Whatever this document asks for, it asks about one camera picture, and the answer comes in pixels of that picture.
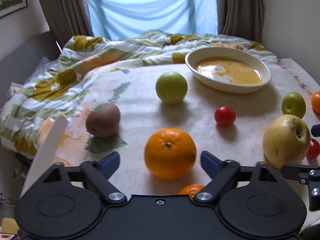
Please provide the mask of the left brown curtain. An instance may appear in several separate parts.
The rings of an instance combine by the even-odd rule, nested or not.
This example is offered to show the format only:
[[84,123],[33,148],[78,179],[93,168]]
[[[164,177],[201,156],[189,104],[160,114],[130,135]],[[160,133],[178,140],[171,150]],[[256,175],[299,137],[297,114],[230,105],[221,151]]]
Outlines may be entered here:
[[39,0],[56,41],[63,47],[72,36],[93,36],[87,0]]

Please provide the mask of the light blue window cloth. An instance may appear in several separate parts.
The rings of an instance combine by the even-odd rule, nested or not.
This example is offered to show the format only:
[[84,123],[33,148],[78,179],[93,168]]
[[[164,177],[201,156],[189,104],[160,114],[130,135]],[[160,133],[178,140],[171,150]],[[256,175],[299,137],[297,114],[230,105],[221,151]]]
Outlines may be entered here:
[[217,34],[216,0],[87,0],[95,36],[135,38],[149,30]]

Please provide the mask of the large green apple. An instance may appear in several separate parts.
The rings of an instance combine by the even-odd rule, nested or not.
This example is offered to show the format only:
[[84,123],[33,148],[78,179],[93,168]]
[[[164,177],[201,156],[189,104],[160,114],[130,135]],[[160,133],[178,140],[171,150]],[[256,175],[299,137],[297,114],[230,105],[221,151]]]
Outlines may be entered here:
[[176,104],[183,101],[188,91],[186,79],[177,72],[161,75],[156,82],[156,94],[166,104]]

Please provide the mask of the brown curtain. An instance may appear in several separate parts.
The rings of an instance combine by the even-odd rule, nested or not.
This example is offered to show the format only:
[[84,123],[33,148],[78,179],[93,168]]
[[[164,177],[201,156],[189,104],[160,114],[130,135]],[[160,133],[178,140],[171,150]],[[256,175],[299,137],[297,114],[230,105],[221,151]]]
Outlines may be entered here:
[[87,0],[39,0],[56,41],[63,47],[72,36],[93,36]]
[[217,33],[261,42],[263,6],[261,0],[216,0]]

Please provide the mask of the right brown curtain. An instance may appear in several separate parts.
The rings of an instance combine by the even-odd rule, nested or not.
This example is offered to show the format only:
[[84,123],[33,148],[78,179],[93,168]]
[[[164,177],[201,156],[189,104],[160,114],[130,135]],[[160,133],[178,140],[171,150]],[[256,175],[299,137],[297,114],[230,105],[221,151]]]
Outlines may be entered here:
[[261,0],[216,0],[217,33],[261,42],[263,6]]

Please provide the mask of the brown kiwi with sticker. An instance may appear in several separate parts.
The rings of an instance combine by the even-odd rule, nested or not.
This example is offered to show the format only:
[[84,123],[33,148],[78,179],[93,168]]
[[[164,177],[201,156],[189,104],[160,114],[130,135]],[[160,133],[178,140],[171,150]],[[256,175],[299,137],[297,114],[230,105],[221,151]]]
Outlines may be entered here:
[[120,110],[114,103],[100,103],[86,119],[86,129],[91,135],[107,138],[117,132],[120,123]]

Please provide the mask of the small green apple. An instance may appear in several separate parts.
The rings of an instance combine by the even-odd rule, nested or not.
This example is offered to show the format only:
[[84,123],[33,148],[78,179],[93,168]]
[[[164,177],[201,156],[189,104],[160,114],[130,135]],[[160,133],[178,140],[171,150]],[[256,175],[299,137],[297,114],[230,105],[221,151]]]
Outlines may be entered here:
[[302,95],[291,92],[284,96],[281,103],[283,114],[295,115],[302,119],[306,113],[306,103]]

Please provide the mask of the yellow pear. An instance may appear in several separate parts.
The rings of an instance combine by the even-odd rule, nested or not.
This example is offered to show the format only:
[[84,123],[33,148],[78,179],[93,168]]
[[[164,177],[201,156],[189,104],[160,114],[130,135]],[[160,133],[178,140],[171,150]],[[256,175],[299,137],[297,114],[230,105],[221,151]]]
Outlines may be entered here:
[[280,169],[285,164],[299,164],[310,146],[311,134],[299,117],[284,114],[275,118],[263,135],[263,152],[267,161]]

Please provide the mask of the white chair back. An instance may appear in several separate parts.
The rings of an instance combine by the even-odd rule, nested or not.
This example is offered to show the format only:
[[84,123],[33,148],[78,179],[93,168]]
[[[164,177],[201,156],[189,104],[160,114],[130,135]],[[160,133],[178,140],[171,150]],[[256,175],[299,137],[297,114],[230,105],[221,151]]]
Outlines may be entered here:
[[54,121],[50,131],[43,143],[40,145],[39,150],[31,163],[20,198],[22,198],[29,188],[51,166],[55,151],[67,125],[68,121],[64,116],[60,116]]

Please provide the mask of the cream oval bowl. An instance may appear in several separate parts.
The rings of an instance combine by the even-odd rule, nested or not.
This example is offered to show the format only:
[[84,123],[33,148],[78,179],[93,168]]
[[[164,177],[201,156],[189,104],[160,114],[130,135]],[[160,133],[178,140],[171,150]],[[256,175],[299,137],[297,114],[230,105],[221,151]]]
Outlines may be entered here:
[[233,48],[197,49],[185,56],[185,64],[201,83],[228,93],[254,93],[272,80],[272,73],[265,63]]

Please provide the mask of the large orange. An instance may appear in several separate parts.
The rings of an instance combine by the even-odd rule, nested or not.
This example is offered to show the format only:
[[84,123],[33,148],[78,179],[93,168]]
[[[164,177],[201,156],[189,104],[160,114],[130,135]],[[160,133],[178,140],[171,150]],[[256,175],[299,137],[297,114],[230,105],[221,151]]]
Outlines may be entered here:
[[165,180],[178,179],[187,174],[196,162],[197,148],[185,131],[167,127],[149,137],[144,149],[147,169]]

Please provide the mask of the floral striped quilt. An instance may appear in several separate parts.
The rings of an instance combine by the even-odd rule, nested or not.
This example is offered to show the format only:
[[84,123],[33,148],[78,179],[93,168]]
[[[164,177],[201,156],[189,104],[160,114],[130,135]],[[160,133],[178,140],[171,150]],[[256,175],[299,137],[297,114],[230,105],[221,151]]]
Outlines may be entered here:
[[188,52],[206,47],[238,48],[261,61],[277,59],[259,42],[228,35],[151,30],[137,38],[117,41],[76,35],[64,45],[49,70],[33,77],[5,103],[1,111],[1,145],[33,159],[43,122],[72,116],[101,73],[183,63]]

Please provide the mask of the small mandarin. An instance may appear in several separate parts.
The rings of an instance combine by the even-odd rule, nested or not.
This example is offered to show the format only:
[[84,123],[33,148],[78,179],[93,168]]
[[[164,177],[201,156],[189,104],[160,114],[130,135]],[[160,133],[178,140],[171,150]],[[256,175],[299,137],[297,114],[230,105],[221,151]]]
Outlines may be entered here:
[[203,188],[202,184],[189,184],[181,188],[177,194],[187,194],[190,199],[193,199]]

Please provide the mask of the grey bed headboard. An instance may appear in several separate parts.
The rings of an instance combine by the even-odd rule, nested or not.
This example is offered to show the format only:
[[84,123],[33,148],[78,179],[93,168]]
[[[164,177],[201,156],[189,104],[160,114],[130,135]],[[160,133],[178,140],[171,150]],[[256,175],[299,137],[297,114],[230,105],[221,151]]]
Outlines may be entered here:
[[50,61],[60,55],[56,40],[51,32],[35,36],[1,59],[0,104],[7,100],[7,91],[12,82],[22,84],[35,70],[44,56]]

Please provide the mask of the red cherry tomato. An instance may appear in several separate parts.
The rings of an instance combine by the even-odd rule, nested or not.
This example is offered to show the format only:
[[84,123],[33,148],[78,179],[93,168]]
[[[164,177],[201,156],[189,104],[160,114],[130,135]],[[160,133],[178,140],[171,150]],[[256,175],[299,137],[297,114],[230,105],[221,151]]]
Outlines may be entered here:
[[236,113],[231,107],[222,106],[215,110],[214,119],[218,126],[230,126],[236,120]]

